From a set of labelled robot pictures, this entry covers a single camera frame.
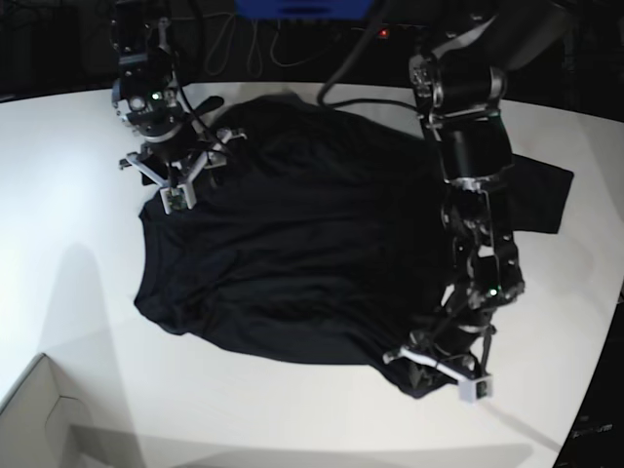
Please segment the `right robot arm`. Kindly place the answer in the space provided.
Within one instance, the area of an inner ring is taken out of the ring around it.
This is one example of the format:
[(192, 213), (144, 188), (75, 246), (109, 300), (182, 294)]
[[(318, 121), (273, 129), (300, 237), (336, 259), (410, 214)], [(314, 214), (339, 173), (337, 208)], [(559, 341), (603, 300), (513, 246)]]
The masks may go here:
[(158, 188), (166, 214), (197, 204), (195, 180), (224, 168), (233, 158), (228, 144), (247, 135), (241, 129), (208, 127), (204, 116), (223, 105), (208, 97), (187, 102), (166, 1), (116, 1), (111, 40), (118, 53), (118, 78), (111, 103), (120, 121), (142, 138), (139, 150), (119, 160)]

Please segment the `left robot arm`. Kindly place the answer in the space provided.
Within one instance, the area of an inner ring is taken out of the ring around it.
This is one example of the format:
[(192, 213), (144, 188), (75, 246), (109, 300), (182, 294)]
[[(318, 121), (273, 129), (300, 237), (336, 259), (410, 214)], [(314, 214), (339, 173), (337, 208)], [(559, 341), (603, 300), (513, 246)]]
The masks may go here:
[(493, 314), (526, 283), (510, 214), (506, 173), (514, 156), (500, 102), (507, 75), (573, 25), (574, 1), (448, 1), (409, 60), (414, 111), (439, 156), (448, 191), (441, 209), (451, 237), (452, 293), (413, 329), (386, 364), (409, 365), (411, 393), (454, 384), (475, 403), (492, 393), (488, 356)]

